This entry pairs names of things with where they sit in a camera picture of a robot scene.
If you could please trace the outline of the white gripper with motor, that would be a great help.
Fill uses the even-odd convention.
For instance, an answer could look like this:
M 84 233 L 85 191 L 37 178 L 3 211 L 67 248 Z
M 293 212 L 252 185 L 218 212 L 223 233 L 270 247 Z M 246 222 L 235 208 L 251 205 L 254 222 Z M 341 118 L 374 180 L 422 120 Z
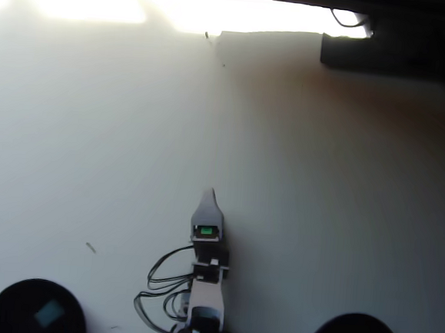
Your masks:
M 218 266 L 229 265 L 229 248 L 222 231 L 224 214 L 218 207 L 213 188 L 203 192 L 199 205 L 191 216 L 191 242 L 199 263 Z

